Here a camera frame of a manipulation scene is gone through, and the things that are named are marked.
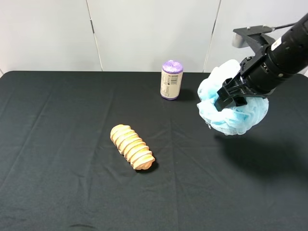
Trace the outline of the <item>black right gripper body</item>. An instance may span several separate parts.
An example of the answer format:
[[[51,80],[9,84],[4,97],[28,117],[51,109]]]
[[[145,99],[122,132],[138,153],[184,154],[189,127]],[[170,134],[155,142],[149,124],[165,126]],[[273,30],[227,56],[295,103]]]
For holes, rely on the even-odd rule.
[[[222,68],[227,72],[227,79],[222,84],[222,96],[255,96],[245,75],[246,66],[250,65],[252,60],[253,56],[248,56],[241,62],[231,59],[222,64]]]

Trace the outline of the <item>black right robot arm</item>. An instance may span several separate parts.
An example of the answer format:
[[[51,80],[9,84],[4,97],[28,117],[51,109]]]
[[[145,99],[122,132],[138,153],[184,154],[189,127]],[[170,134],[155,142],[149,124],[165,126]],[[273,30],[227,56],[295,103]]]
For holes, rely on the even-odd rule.
[[[236,47],[250,47],[255,53],[245,57],[240,69],[217,91],[218,111],[243,106],[250,97],[267,98],[277,86],[308,65],[308,16],[287,24],[289,30],[274,39],[269,33],[278,27],[251,26],[234,29]]]

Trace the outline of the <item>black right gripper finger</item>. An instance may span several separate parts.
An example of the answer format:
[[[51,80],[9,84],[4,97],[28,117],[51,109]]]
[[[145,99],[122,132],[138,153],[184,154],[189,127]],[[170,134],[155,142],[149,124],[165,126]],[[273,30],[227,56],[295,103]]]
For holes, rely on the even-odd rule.
[[[233,101],[236,107],[247,105],[246,98],[242,96],[233,97]]]
[[[216,99],[214,106],[217,111],[221,112],[223,109],[233,105],[233,97],[229,94],[225,87],[221,87],[218,91],[218,98]]]

